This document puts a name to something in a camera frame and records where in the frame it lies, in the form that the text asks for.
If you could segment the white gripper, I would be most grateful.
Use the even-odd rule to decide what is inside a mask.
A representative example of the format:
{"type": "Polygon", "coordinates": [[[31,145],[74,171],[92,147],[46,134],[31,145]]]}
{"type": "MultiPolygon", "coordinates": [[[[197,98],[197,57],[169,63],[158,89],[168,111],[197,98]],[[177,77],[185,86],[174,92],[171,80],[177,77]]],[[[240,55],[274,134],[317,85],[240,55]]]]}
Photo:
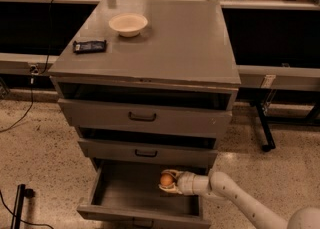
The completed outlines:
{"type": "Polygon", "coordinates": [[[175,169],[165,169],[161,172],[162,175],[168,174],[177,180],[177,186],[163,186],[159,185],[159,188],[170,194],[183,194],[183,195],[193,195],[193,182],[195,174],[192,172],[182,172],[175,169]]]}

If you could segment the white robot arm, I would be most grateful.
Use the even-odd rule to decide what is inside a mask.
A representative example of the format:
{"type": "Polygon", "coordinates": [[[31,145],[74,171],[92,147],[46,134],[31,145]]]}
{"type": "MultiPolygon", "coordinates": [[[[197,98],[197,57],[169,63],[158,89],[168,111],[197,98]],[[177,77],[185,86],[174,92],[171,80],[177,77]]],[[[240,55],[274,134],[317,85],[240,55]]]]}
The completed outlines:
{"type": "Polygon", "coordinates": [[[189,171],[166,169],[159,188],[181,195],[198,195],[210,201],[232,202],[256,229],[320,229],[320,209],[306,207],[288,221],[241,189],[226,173],[210,171],[207,176],[189,171]]]}

